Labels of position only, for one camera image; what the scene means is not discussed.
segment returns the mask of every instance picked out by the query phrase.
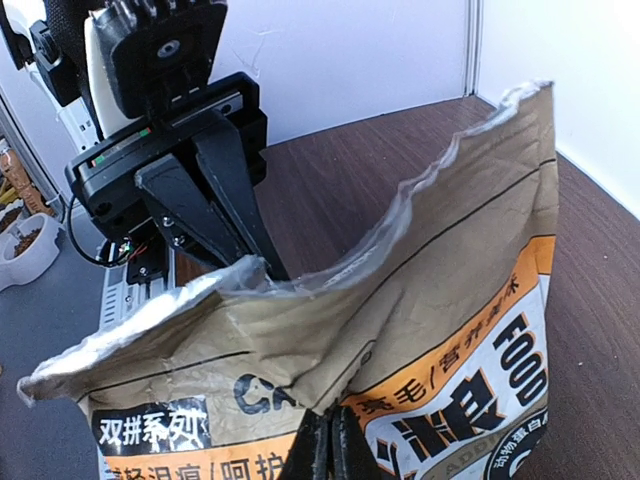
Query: black label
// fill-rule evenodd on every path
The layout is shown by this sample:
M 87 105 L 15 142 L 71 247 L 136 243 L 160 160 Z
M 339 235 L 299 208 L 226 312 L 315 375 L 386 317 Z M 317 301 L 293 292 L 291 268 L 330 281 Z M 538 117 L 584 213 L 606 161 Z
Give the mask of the black label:
M 205 397 L 96 410 L 91 429 L 105 457 L 190 452 L 211 448 Z
M 513 478 L 546 432 L 547 419 L 545 408 L 511 430 L 489 457 L 484 472 L 485 480 Z

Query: cat food bag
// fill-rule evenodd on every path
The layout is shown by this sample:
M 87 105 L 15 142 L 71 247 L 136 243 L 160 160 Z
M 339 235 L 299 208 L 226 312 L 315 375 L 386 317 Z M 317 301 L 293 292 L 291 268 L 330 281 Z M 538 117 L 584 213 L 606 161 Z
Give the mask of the cat food bag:
M 552 85 L 529 83 L 332 269 L 273 283 L 246 257 L 18 392 L 76 402 L 117 478 L 511 478 L 548 422 L 557 215 Z

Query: brown bottle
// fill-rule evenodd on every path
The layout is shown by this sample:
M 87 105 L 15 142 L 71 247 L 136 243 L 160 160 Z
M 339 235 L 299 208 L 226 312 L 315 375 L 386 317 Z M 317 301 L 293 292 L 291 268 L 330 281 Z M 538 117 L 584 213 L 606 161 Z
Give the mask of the brown bottle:
M 31 179 L 26 170 L 22 166 L 18 155 L 14 152 L 5 139 L 0 140 L 0 170 L 9 183 L 16 189 L 20 198 L 24 200 L 25 205 L 31 212 L 46 213 L 54 216 L 51 208 L 47 207 L 42 201 L 42 195 L 33 186 Z

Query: crumpled plastic edge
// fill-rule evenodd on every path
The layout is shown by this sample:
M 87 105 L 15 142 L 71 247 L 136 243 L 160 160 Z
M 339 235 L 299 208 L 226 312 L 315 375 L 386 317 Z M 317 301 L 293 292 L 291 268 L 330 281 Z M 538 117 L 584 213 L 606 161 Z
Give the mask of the crumpled plastic edge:
M 229 268 L 217 270 L 185 287 L 160 295 L 143 305 L 128 319 L 99 330 L 81 344 L 41 363 L 29 377 L 18 382 L 18 395 L 27 405 L 33 406 L 34 398 L 25 393 L 29 386 L 52 377 L 62 377 L 60 379 L 64 382 L 66 376 L 90 370 L 118 349 L 133 343 L 145 332 L 193 308 L 216 291 L 227 297 L 313 297 L 347 289 L 361 282 L 382 266 L 394 245 L 406 234 L 413 217 L 412 197 L 433 185 L 439 173 L 454 163 L 461 141 L 503 125 L 517 115 L 523 100 L 552 85 L 553 82 L 546 80 L 524 83 L 507 92 L 497 110 L 486 121 L 454 134 L 449 148 L 437 161 L 418 177 L 400 183 L 387 214 L 334 267 L 306 274 L 289 282 L 272 282 L 266 276 L 264 260 L 247 256 Z

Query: dark brown wooden surface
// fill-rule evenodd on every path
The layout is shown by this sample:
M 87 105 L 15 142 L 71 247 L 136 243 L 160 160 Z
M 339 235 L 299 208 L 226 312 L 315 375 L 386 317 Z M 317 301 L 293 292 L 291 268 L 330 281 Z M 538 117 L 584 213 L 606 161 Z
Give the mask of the dark brown wooden surface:
M 490 111 L 476 98 L 454 100 L 270 148 L 257 194 L 289 272 L 335 263 L 378 221 L 399 181 Z M 560 179 L 549 432 L 518 478 L 640 478 L 640 226 L 562 160 Z M 179 262 L 183 282 L 202 272 Z

